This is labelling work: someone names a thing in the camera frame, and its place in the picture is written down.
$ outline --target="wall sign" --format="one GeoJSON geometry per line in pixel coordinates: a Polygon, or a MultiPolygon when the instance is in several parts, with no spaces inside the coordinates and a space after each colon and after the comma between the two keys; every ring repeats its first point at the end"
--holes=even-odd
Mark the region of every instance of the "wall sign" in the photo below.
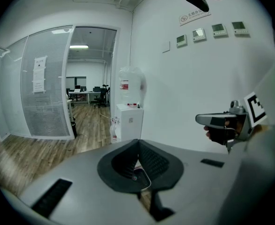
{"type": "Polygon", "coordinates": [[[206,17],[208,15],[211,15],[211,13],[210,12],[203,12],[200,9],[196,9],[192,12],[189,12],[189,13],[186,13],[185,15],[180,16],[180,18],[179,18],[180,26],[182,26],[186,23],[189,23],[193,20],[196,20],[198,18],[206,17]]]}
{"type": "Polygon", "coordinates": [[[43,92],[45,93],[45,62],[47,56],[34,59],[33,69],[33,93],[43,92]]]}

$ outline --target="fluorescent light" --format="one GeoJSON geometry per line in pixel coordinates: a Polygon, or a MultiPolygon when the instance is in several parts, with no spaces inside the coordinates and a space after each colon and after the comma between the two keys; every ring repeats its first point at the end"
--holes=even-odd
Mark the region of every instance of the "fluorescent light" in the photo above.
{"type": "Polygon", "coordinates": [[[88,48],[88,45],[72,45],[70,48],[88,48]]]}
{"type": "Polygon", "coordinates": [[[16,62],[16,61],[18,61],[18,60],[20,60],[20,59],[22,59],[22,57],[20,57],[20,58],[18,58],[18,59],[16,59],[16,60],[14,60],[14,62],[16,62]]]}
{"type": "Polygon", "coordinates": [[[53,34],[60,34],[60,33],[68,33],[68,32],[71,32],[72,29],[68,29],[68,31],[65,31],[64,29],[59,29],[59,30],[54,30],[54,31],[51,31],[53,34]]]}

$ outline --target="office desk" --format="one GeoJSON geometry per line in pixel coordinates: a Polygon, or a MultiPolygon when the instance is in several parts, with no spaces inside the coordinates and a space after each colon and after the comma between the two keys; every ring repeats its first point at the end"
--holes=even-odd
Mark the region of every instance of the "office desk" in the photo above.
{"type": "MultiPolygon", "coordinates": [[[[82,95],[82,94],[87,94],[87,101],[90,104],[90,100],[89,100],[89,95],[100,95],[100,92],[68,92],[69,94],[77,94],[77,95],[82,95]]],[[[109,93],[106,94],[106,104],[108,104],[108,96],[109,93]]]]}

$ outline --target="paper sign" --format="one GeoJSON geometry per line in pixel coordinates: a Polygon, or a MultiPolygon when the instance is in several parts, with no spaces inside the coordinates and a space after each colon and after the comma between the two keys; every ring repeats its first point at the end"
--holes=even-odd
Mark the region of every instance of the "paper sign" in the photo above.
{"type": "Polygon", "coordinates": [[[45,70],[44,69],[36,69],[33,70],[33,80],[43,80],[45,78],[45,70]]]}
{"type": "Polygon", "coordinates": [[[184,24],[187,24],[187,23],[189,23],[193,20],[196,20],[198,18],[208,16],[208,15],[211,15],[211,13],[210,12],[203,12],[200,9],[196,9],[192,12],[189,12],[189,13],[186,13],[185,15],[182,15],[179,18],[180,26],[182,26],[184,24]]]}
{"type": "Polygon", "coordinates": [[[45,91],[44,84],[45,84],[44,80],[33,81],[33,92],[44,92],[45,91]]]}
{"type": "Polygon", "coordinates": [[[47,59],[47,56],[41,57],[41,58],[35,58],[34,59],[34,70],[35,69],[41,69],[45,68],[45,61],[47,59]]]}
{"type": "Polygon", "coordinates": [[[267,118],[267,115],[256,94],[252,92],[245,97],[245,105],[249,113],[251,126],[254,127],[267,118]]]}

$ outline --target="wall switch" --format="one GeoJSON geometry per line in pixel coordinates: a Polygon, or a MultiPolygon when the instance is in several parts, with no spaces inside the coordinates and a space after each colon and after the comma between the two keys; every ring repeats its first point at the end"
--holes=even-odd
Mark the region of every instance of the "wall switch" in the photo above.
{"type": "Polygon", "coordinates": [[[162,53],[168,52],[169,50],[171,50],[171,42],[162,44],[162,53]]]}

